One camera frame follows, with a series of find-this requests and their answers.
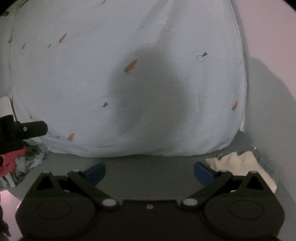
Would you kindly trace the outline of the beige long-sleeve shirt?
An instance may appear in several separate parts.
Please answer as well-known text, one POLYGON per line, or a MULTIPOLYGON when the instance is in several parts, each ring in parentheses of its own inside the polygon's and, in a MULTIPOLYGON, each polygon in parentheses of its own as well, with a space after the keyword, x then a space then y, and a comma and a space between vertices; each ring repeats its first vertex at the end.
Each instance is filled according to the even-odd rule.
POLYGON ((232 152, 220 159, 217 157, 206 159, 204 163, 215 171, 227 170, 233 175, 238 176, 246 176, 249 171, 256 171, 261 175, 273 193, 275 193, 278 188, 269 174, 258 164, 253 155, 253 151, 247 151, 242 154, 232 152))

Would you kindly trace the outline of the white carrot-print storage bag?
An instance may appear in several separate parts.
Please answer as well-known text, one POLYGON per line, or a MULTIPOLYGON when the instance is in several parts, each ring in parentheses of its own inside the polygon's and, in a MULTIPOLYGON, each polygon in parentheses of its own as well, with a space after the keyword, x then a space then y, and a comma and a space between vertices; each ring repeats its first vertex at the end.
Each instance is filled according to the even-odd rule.
POLYGON ((15 15, 17 116, 85 157, 200 155, 241 127, 247 81, 231 1, 28 1, 15 15))

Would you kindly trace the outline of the grey checkered cloth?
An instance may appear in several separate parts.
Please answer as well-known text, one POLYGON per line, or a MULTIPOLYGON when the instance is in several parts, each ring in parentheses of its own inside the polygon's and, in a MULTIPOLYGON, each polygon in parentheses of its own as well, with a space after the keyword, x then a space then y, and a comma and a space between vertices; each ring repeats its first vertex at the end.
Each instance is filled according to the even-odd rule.
POLYGON ((255 156, 255 159, 257 160, 258 164, 263 168, 263 170, 267 174, 269 174, 274 183, 278 184, 278 173, 274 168, 273 164, 264 156, 262 156, 259 149, 257 149, 256 147, 254 147, 253 149, 253 155, 255 156))

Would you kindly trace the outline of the red and grey garment pile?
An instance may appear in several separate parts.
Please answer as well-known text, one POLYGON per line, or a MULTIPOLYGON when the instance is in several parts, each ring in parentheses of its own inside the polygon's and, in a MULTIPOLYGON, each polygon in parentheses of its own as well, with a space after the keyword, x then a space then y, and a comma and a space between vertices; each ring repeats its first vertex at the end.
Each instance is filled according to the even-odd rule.
POLYGON ((49 155, 49 149, 40 142, 26 140, 23 149, 1 155, 1 190, 15 188, 49 155))

